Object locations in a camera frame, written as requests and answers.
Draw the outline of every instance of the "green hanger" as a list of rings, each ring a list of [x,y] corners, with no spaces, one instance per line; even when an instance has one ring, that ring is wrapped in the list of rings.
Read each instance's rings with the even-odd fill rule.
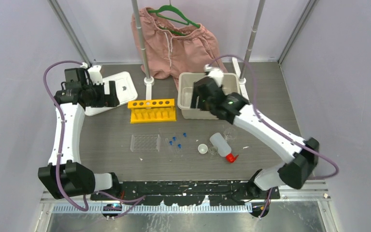
[[[185,22],[181,22],[181,21],[178,21],[178,20],[176,20],[176,19],[172,19],[172,18],[169,18],[169,17],[165,17],[165,16],[162,16],[161,14],[159,14],[159,13],[161,13],[161,12],[163,12],[163,11],[171,11],[171,12],[174,12],[174,13],[176,13],[176,14],[178,14],[178,16],[180,16],[182,19],[184,19],[185,20]],[[152,10],[152,11],[147,11],[148,13],[156,13],[156,15],[158,16],[158,17],[160,17],[160,18],[165,18],[165,19],[168,19],[168,20],[171,20],[171,21],[174,21],[174,22],[177,22],[177,23],[181,23],[181,24],[184,24],[184,25],[193,25],[193,26],[195,26],[195,27],[197,27],[197,28],[200,28],[200,26],[198,25],[198,24],[196,24],[196,23],[194,23],[193,21],[191,21],[191,20],[189,20],[188,18],[186,18],[185,16],[184,16],[184,14],[183,13],[181,13],[181,11],[179,10],[179,9],[177,9],[177,8],[175,8],[175,7],[173,7],[171,4],[170,5],[164,5],[164,6],[162,6],[162,7],[160,7],[160,9],[158,9],[158,10]]]
[[[173,33],[174,35],[179,35],[179,36],[186,36],[186,34],[182,34],[181,32],[179,31],[176,31],[176,30],[171,30],[171,29],[168,29],[168,28],[164,28],[164,27],[160,27],[160,29],[163,29],[163,30],[169,30],[171,33]]]

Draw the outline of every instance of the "white plastic bottle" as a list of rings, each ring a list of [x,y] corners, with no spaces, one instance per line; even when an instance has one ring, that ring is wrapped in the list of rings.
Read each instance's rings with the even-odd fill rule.
[[[225,157],[228,162],[233,163],[237,159],[238,155],[235,157],[232,155],[231,147],[220,133],[213,134],[210,137],[210,142],[218,148],[218,153],[220,156]]]

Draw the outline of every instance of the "metal pole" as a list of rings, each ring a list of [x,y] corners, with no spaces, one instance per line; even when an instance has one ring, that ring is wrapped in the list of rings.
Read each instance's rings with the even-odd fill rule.
[[[68,19],[65,16],[62,8],[60,7],[57,0],[47,0],[52,7],[53,11],[55,12],[56,16],[58,17],[60,23],[62,24],[63,28],[66,30],[71,42],[73,43],[74,47],[76,48],[79,55],[82,57],[83,61],[87,64],[91,64],[91,60],[89,59],[87,53],[83,49],[82,44],[80,43],[79,39],[76,36],[72,26],[70,25]]]
[[[259,0],[257,14],[255,15],[254,25],[252,26],[251,37],[248,42],[247,51],[244,57],[244,60],[247,62],[249,62],[249,58],[251,56],[252,47],[254,45],[255,36],[257,35],[259,20],[261,19],[261,14],[262,14],[262,10],[264,9],[264,5],[265,5],[265,0]],[[241,70],[240,80],[244,79],[245,70],[246,70],[245,65],[243,65],[243,69]]]
[[[319,0],[309,0],[308,4],[306,5],[305,9],[302,12],[300,19],[298,20],[297,25],[295,26],[294,31],[292,32],[291,36],[289,37],[288,42],[285,45],[285,48],[279,57],[278,63],[281,65],[286,56],[288,55],[289,50],[291,49],[294,41],[297,39],[300,31],[302,30],[303,26],[305,25],[306,20],[308,20],[309,16],[312,13],[312,10],[316,6]]]
[[[140,48],[142,49],[144,72],[146,73],[147,80],[150,80],[150,70],[148,68],[146,47],[144,45],[142,25],[140,23],[139,6],[137,5],[137,0],[131,0],[131,4],[133,5],[134,18],[136,19],[136,28],[139,35]]]

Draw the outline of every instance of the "white tray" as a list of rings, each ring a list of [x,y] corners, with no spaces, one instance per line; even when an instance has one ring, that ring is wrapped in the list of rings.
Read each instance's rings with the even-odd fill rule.
[[[134,101],[137,99],[137,91],[136,88],[134,87],[130,73],[121,72],[103,78],[103,82],[105,85],[104,90],[106,94],[109,94],[109,81],[116,81],[116,93],[117,98],[119,98],[120,101],[120,104],[116,107],[127,104],[129,101]],[[87,116],[97,115],[102,112],[114,109],[116,107],[102,107],[102,108],[86,107],[85,115]]]
[[[190,108],[194,82],[205,77],[204,73],[183,72],[178,80],[177,106],[185,119],[218,119],[208,111]],[[238,77],[235,73],[225,73],[223,78],[225,94],[240,93]]]

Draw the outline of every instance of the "white wall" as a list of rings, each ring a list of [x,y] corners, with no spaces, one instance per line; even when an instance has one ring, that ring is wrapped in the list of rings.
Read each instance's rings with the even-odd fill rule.
[[[0,232],[36,225],[38,168],[47,164],[56,126],[42,75],[63,59],[79,56],[47,1],[0,1]],[[62,68],[48,77],[53,91]]]
[[[371,0],[319,1],[283,71],[302,135],[341,168],[328,187],[343,231],[371,231]]]
[[[137,2],[139,9],[146,6],[158,9],[169,4],[168,0]],[[266,1],[252,61],[279,58],[307,2]],[[245,55],[258,0],[172,0],[171,3],[217,37],[221,54]],[[131,32],[131,1],[59,0],[59,4],[91,59],[97,62],[141,61]]]

